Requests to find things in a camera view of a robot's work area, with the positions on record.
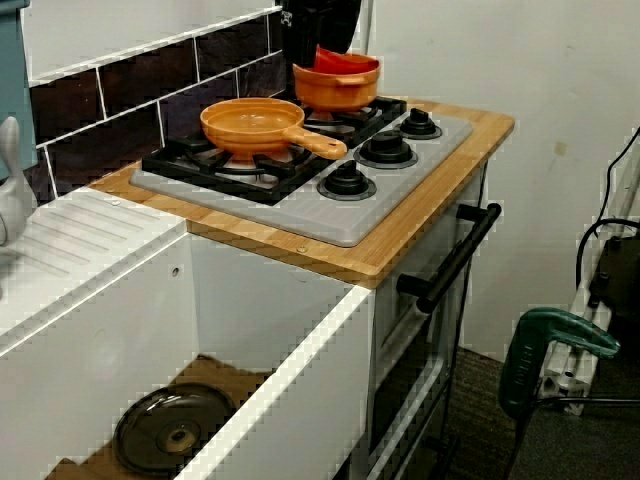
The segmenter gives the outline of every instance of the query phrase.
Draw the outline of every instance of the power cord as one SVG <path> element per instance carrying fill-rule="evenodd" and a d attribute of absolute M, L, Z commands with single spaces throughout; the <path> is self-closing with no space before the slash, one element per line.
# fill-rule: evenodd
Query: power cord
<path fill-rule="evenodd" d="M 584 255 L 584 249 L 587 245 L 589 237 L 595 233 L 595 231 L 603 225 L 624 225 L 631 228 L 640 228 L 640 222 L 634 222 L 633 220 L 625 220 L 624 218 L 603 218 L 591 225 L 589 229 L 582 236 L 580 245 L 578 246 L 578 255 L 576 257 L 576 288 L 580 286 L 582 281 L 582 256 Z"/>
<path fill-rule="evenodd" d="M 613 162 L 611 162 L 611 165 L 609 165 L 609 168 L 607 168 L 607 186 L 604 191 L 602 208 L 600 208 L 600 214 L 598 215 L 598 219 L 596 220 L 596 223 L 602 219 L 602 216 L 604 215 L 604 211 L 607 208 L 607 203 L 609 202 L 609 193 L 611 191 L 611 173 L 613 172 L 613 167 L 615 167 L 616 164 L 620 160 L 622 160 L 622 158 L 627 154 L 627 152 L 631 148 L 631 145 L 633 145 L 633 142 L 635 142 L 636 138 L 638 138 L 638 135 L 640 135 L 640 127 L 636 129 L 636 133 L 633 134 L 633 137 L 631 137 L 631 140 L 629 140 L 629 143 L 627 143 L 627 146 L 624 147 L 624 150 L 622 150 L 622 153 L 618 155 L 618 157 Z"/>

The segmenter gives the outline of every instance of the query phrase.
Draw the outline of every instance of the stove burner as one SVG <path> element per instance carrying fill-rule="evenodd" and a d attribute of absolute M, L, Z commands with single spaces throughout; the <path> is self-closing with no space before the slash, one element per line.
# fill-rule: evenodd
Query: stove burner
<path fill-rule="evenodd" d="M 412 140 L 432 140 L 442 136 L 442 130 L 433 123 L 429 114 L 417 108 L 412 108 L 409 117 L 396 128 L 405 138 Z"/>
<path fill-rule="evenodd" d="M 377 97 L 368 106 L 357 112 L 315 112 L 305 107 L 291 93 L 283 92 L 276 96 L 301 106 L 305 112 L 304 126 L 322 135 L 344 142 L 347 147 L 355 148 L 371 135 L 389 125 L 407 111 L 407 102 L 393 98 Z"/>
<path fill-rule="evenodd" d="M 396 170 L 418 162 L 418 156 L 394 130 L 380 132 L 366 141 L 355 153 L 358 162 L 368 167 Z"/>
<path fill-rule="evenodd" d="M 164 148 L 142 157 L 145 172 L 265 205 L 275 205 L 329 164 L 298 145 L 241 157 L 216 147 L 200 132 L 170 137 Z"/>
<path fill-rule="evenodd" d="M 340 165 L 318 185 L 318 192 L 333 200 L 355 201 L 373 196 L 375 184 L 357 168 L 354 160 Z"/>

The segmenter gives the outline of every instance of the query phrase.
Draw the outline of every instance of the white wall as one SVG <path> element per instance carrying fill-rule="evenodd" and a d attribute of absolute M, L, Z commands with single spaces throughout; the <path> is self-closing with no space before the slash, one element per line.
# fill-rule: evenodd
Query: white wall
<path fill-rule="evenodd" d="M 32 0 L 23 13 L 30 78 L 272 6 L 272 0 Z"/>
<path fill-rule="evenodd" d="M 568 308 L 605 169 L 640 124 L 639 18 L 633 0 L 375 0 L 380 91 L 517 121 L 489 166 L 504 217 L 474 259 L 466 348 L 503 360 L 522 313 Z"/>

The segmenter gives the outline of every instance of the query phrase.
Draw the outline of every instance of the orange pot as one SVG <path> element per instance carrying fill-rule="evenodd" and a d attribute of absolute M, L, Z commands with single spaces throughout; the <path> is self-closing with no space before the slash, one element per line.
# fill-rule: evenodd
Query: orange pot
<path fill-rule="evenodd" d="M 294 65 L 293 74 L 296 96 L 305 105 L 318 112 L 352 112 L 366 107 L 376 98 L 380 66 L 365 73 L 336 75 Z"/>

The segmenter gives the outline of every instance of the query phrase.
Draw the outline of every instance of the white cabinet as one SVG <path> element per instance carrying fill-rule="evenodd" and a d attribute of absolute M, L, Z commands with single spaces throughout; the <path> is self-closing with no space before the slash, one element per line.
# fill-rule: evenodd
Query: white cabinet
<path fill-rule="evenodd" d="M 364 431 L 373 300 L 185 235 L 0 357 L 3 478 L 84 461 L 207 353 L 273 374 L 178 478 L 325 479 Z"/>

